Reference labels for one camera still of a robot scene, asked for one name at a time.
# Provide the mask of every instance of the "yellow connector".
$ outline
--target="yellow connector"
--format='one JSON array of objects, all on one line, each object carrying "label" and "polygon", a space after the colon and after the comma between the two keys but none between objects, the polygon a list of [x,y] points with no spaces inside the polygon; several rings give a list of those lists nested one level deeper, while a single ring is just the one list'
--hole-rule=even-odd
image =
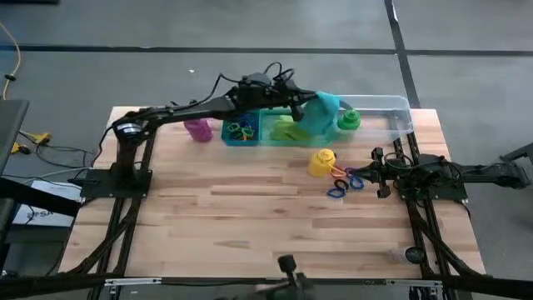
[{"label": "yellow connector", "polygon": [[37,145],[46,145],[48,142],[50,142],[50,139],[52,139],[52,134],[48,132],[35,134],[20,130],[20,133],[23,134],[26,138],[32,139],[33,142]]},{"label": "yellow connector", "polygon": [[18,153],[18,152],[20,152],[22,154],[29,154],[32,151],[30,150],[30,148],[28,148],[28,147],[26,147],[24,145],[21,145],[18,142],[15,142],[13,144],[13,147],[11,148],[11,154]]},{"label": "yellow connector", "polygon": [[35,138],[35,143],[37,145],[46,145],[48,142],[50,142],[50,139],[52,138],[52,134],[45,132],[42,134],[33,134],[33,138]]}]

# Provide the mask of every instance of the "yellow object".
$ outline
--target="yellow object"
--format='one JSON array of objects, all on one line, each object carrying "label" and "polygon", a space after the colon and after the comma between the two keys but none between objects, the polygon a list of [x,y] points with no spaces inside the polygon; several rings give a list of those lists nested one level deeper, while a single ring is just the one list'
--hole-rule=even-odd
[{"label": "yellow object", "polygon": [[13,144],[13,147],[11,148],[11,154],[17,153],[19,148],[20,148],[20,145],[18,144],[18,142],[15,142]]},{"label": "yellow object", "polygon": [[48,142],[50,142],[50,139],[52,138],[52,134],[48,132],[41,133],[41,134],[29,133],[23,130],[20,130],[19,132],[23,134],[26,138],[31,138],[33,142],[36,143],[37,145],[47,144]]},{"label": "yellow object", "polygon": [[307,166],[307,172],[314,177],[324,177],[330,173],[332,169],[340,171],[334,167],[335,161],[335,153],[332,150],[321,149],[311,156],[311,160]]},{"label": "yellow object", "polygon": [[13,144],[13,147],[11,148],[11,154],[19,153],[19,152],[22,153],[22,154],[27,154],[28,155],[32,151],[28,147],[26,147],[26,146],[24,146],[22,144],[19,144],[18,142],[15,142]]}]

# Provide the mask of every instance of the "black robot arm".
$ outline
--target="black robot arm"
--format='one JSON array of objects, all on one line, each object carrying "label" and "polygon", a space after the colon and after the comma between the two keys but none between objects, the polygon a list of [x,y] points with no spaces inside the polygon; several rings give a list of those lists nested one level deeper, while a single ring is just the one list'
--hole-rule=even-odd
[{"label": "black robot arm", "polygon": [[392,180],[400,193],[428,192],[431,198],[460,201],[466,199],[464,183],[494,183],[504,188],[525,188],[531,184],[526,172],[515,162],[499,162],[491,165],[464,166],[449,162],[442,156],[421,154],[416,166],[403,154],[383,154],[375,148],[372,162],[362,168],[350,170],[350,174],[379,183],[379,198],[386,198],[391,189],[386,181]]},{"label": "black robot arm", "polygon": [[152,174],[149,170],[135,168],[137,149],[164,124],[199,118],[231,120],[251,110],[276,107],[290,108],[292,118],[300,121],[303,118],[301,105],[317,95],[300,89],[291,79],[293,75],[292,69],[280,72],[273,79],[265,72],[244,76],[239,81],[220,75],[217,81],[225,78],[236,84],[221,97],[191,101],[185,106],[147,107],[128,112],[111,125],[118,140],[117,160],[111,168],[90,170],[85,179],[69,182],[82,186],[84,197],[142,196],[147,193]]}]

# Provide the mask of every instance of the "teal cloth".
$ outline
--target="teal cloth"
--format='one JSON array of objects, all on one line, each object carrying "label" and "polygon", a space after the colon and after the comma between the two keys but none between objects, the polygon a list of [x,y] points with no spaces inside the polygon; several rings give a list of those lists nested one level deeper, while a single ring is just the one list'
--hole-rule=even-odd
[{"label": "teal cloth", "polygon": [[306,103],[303,107],[303,119],[296,125],[311,135],[326,134],[333,126],[339,108],[341,97],[327,92],[316,92],[317,99]]}]

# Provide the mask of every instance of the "wooden table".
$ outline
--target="wooden table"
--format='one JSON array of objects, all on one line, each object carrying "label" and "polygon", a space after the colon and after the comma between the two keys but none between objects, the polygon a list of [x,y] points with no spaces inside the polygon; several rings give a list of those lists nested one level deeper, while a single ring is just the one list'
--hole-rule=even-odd
[{"label": "wooden table", "polygon": [[[137,109],[115,107],[109,122]],[[413,110],[412,117],[421,153],[449,157],[436,111]],[[210,123],[214,138],[208,143],[193,142],[182,123],[159,129],[152,188],[139,212],[126,276],[278,278],[283,275],[276,258],[286,253],[294,254],[309,278],[421,276],[417,265],[393,262],[387,254],[413,245],[406,205],[396,192],[378,199],[377,185],[367,183],[344,201],[333,201],[325,195],[332,180],[306,173],[316,149],[227,147],[220,139],[221,122]],[[330,148],[341,165],[362,167],[376,146],[393,152],[390,142]],[[108,168],[116,150],[110,133],[96,167]],[[113,202],[98,199],[80,210],[61,270],[79,264],[102,241]],[[437,201],[435,210],[443,239],[484,272],[465,209]],[[109,270],[121,241],[115,245]]]}]

